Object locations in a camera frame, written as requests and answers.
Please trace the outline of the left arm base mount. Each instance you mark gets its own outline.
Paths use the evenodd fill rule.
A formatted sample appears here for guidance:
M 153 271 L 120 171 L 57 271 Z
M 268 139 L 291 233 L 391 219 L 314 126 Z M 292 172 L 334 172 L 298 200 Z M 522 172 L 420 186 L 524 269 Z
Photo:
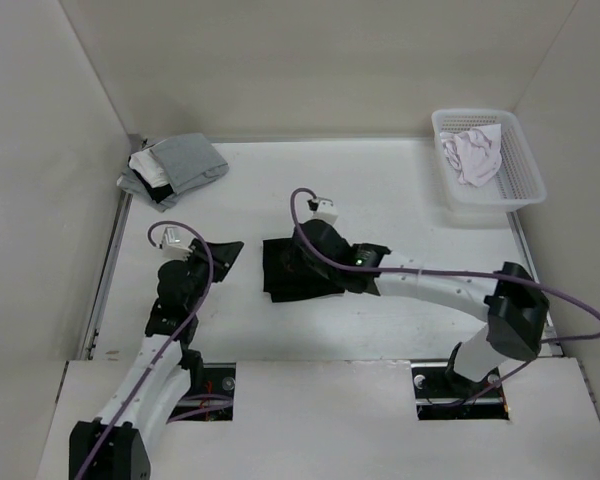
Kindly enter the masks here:
M 202 372 L 176 403 L 169 421 L 215 422 L 233 419 L 236 393 L 235 363 L 206 363 Z

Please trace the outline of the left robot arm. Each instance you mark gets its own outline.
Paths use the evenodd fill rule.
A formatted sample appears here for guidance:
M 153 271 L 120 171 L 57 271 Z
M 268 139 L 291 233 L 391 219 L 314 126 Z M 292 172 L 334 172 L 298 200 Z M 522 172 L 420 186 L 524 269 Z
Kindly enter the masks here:
M 241 241 L 206 244 L 195 239 L 183 258 L 159 268 L 157 298 L 132 366 L 95 418 L 77 422 L 71 431 L 69 478 L 150 478 L 150 452 L 172 411 L 182 398 L 194 398 L 204 387 L 202 356 L 190 347 L 197 312 L 243 247 Z

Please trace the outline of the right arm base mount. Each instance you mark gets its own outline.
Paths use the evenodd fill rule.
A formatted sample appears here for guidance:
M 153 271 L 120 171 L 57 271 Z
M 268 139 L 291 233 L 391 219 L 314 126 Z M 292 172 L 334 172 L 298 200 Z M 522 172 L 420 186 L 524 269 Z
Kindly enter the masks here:
M 410 365 L 416 414 L 419 420 L 508 420 L 509 412 L 500 379 L 492 369 L 480 382 L 451 378 L 445 362 L 414 362 Z

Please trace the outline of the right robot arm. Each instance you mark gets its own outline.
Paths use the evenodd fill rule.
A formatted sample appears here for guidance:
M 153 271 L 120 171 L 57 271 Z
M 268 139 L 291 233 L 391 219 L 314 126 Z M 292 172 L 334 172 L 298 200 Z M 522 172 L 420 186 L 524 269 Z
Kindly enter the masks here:
M 386 246 L 350 244 L 321 219 L 294 228 L 291 258 L 347 292 L 416 299 L 483 322 L 454 347 L 444 370 L 446 388 L 458 397 L 476 394 L 502 363 L 532 362 L 541 351 L 549 300 L 519 264 L 504 263 L 503 280 L 406 273 L 406 256 Z

